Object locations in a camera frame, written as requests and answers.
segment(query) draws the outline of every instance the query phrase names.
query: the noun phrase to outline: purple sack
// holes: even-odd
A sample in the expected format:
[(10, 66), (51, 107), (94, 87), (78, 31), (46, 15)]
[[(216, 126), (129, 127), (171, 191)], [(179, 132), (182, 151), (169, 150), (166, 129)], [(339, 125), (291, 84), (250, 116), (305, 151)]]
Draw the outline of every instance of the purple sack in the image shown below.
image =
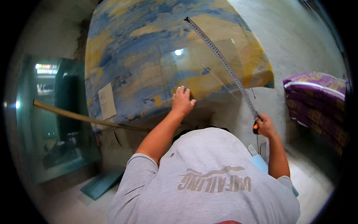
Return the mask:
[(287, 78), (283, 83), (286, 91), (307, 94), (344, 111), (346, 86), (343, 79), (322, 72), (310, 72)]
[(292, 118), (297, 118), (297, 116), (309, 118), (311, 121), (318, 124), (325, 132), (332, 135), (342, 147), (345, 147), (348, 144), (348, 132), (346, 132), (332, 118), (324, 115), (319, 110), (309, 108), (297, 100), (288, 99), (286, 100), (286, 104), (289, 110), (293, 110), (297, 113), (296, 116), (292, 116)]
[(311, 121), (309, 118), (305, 117), (305, 116), (301, 116), (299, 115), (296, 111), (289, 109), (290, 112), (290, 117), (293, 118), (294, 120), (296, 120), (299, 124), (313, 129), (315, 130), (319, 136), (334, 150), (336, 150), (340, 155), (342, 155), (342, 151), (343, 148), (342, 146), (338, 143), (338, 141), (333, 138), (330, 134), (328, 134), (327, 132), (325, 132), (322, 127), (316, 123), (314, 123), (313, 121)]
[(307, 104), (311, 108), (316, 108), (327, 114), (331, 118), (334, 118), (340, 124), (344, 122), (344, 113), (342, 111), (338, 110), (335, 107), (332, 107), (329, 104), (325, 104), (317, 98), (299, 92), (286, 91), (286, 99), (297, 100), (304, 104)]

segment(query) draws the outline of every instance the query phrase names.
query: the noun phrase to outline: blue object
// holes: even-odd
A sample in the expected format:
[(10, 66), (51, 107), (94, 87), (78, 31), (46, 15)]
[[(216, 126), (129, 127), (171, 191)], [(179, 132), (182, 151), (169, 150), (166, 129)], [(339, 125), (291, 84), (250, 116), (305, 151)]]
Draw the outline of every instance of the blue object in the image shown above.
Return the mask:
[(97, 200), (109, 189), (114, 187), (117, 183), (121, 182), (124, 170), (112, 171), (109, 173), (101, 173), (83, 188), (80, 189), (82, 193), (87, 195), (93, 200)]
[[(255, 164), (255, 166), (257, 166), (257, 168), (259, 168), (262, 172), (268, 174), (269, 173), (269, 166), (266, 164), (266, 162), (264, 161), (264, 159), (261, 157), (261, 155), (256, 155), (252, 157), (253, 163)], [(299, 196), (298, 191), (296, 190), (296, 188), (292, 185), (292, 191), (293, 194), (295, 195), (295, 197)]]

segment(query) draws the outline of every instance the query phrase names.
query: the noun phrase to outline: concrete floor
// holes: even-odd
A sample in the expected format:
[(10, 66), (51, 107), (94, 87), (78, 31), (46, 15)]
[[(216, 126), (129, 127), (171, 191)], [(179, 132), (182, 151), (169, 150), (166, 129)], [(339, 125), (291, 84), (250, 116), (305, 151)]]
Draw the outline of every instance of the concrete floor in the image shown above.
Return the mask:
[[(314, 134), (298, 127), (288, 117), (282, 80), (303, 72), (321, 71), (336, 77), (346, 77), (346, 70), (340, 51), (324, 22), (313, 11), (304, 9), (296, 0), (229, 0), (260, 40), (275, 72), (275, 88), (254, 88), (256, 98), (248, 91), (255, 108), (273, 119), (278, 133), (287, 149), (294, 186), (300, 193), (301, 216), (298, 223), (310, 223), (321, 210), (338, 181), (339, 158), (331, 153)], [(60, 53), (53, 55), (73, 58), (74, 41), (80, 34), (80, 27), (61, 32), (65, 37), (76, 35), (63, 43)], [(210, 113), (219, 116), (219, 127), (228, 128), (245, 146), (252, 144), (257, 150), (256, 135), (252, 133), (252, 115), (243, 100), (233, 103), (215, 104)], [(150, 121), (158, 123), (163, 116)], [(178, 129), (186, 129), (204, 121), (189, 118)], [(116, 131), (101, 136), (103, 166), (105, 170), (124, 167), (136, 147), (145, 137), (142, 133)], [(81, 183), (60, 194), (43, 198), (41, 208), (50, 223), (106, 222), (106, 213), (116, 187), (97, 201), (86, 199), (79, 192)]]

